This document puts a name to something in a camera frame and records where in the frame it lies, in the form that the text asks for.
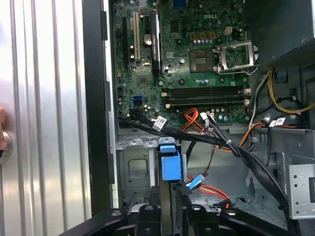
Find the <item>pci slot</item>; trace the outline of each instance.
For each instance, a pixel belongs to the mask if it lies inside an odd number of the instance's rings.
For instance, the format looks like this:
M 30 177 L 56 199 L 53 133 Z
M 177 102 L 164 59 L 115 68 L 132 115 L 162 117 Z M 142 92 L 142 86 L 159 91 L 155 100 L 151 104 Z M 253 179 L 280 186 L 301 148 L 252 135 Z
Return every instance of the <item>pci slot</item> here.
M 139 13 L 133 12 L 133 38 L 134 38 L 134 58 L 141 59 L 140 56 L 140 32 L 139 32 Z

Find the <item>wire bundle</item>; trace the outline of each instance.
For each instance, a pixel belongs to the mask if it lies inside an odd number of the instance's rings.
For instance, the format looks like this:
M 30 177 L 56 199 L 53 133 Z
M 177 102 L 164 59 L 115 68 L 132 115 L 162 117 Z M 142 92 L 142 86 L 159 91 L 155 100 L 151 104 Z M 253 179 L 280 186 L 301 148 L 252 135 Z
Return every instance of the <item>wire bundle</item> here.
M 299 232 L 299 226 L 296 221 L 293 221 L 289 218 L 288 211 L 288 198 L 285 192 L 282 190 L 277 180 L 270 172 L 270 170 L 266 167 L 266 165 L 254 154 L 250 153 L 248 150 L 243 148 L 241 145 L 228 140 L 223 134 L 222 130 L 216 124 L 216 122 L 210 119 L 210 126 L 213 128 L 213 131 L 218 137 L 210 137 L 210 136 L 200 136 L 195 134 L 185 133 L 182 130 L 175 128 L 169 124 L 165 124 L 161 131 L 157 131 L 153 129 L 153 122 L 147 118 L 145 115 L 141 113 L 140 110 L 134 109 L 132 110 L 134 117 L 138 120 L 138 122 L 127 120 L 126 118 L 119 118 L 119 123 L 124 125 L 130 125 L 135 128 L 139 128 L 148 133 L 158 135 L 161 137 L 173 137 L 177 140 L 185 140 L 192 142 L 203 142 L 212 145 L 217 145 L 220 147 L 227 148 L 231 150 L 235 157 L 241 158 L 245 165 L 251 169 L 255 177 L 261 183 L 266 190 L 272 194 L 272 196 L 279 202 L 281 209 L 284 212 L 288 230 L 294 233 Z

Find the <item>blue connector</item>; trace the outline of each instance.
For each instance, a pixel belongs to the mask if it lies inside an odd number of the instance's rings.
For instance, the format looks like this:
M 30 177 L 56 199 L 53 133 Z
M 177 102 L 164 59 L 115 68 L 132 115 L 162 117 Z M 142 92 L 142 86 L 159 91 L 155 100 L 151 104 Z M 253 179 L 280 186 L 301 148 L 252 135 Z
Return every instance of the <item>blue connector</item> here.
M 196 187 L 198 184 L 200 184 L 204 179 L 205 179 L 205 177 L 203 175 L 198 175 L 190 183 L 186 184 L 186 186 L 189 188 L 189 190 L 192 190 L 194 187 Z

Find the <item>ridged metal surface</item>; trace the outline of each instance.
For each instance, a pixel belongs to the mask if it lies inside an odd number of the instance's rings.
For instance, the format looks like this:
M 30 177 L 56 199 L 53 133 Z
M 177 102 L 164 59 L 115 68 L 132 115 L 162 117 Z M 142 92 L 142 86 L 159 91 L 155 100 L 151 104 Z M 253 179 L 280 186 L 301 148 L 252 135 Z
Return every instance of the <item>ridged metal surface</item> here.
M 81 0 L 0 4 L 0 235 L 56 236 L 91 217 Z

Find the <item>blue sata port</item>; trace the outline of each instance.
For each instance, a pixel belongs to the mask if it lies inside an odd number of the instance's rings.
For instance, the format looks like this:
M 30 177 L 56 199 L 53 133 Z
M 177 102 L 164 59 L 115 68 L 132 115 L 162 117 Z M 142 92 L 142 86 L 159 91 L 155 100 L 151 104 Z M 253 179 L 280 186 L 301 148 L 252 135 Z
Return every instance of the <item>blue sata port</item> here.
M 143 96 L 133 96 L 132 101 L 133 101 L 134 105 L 142 105 Z

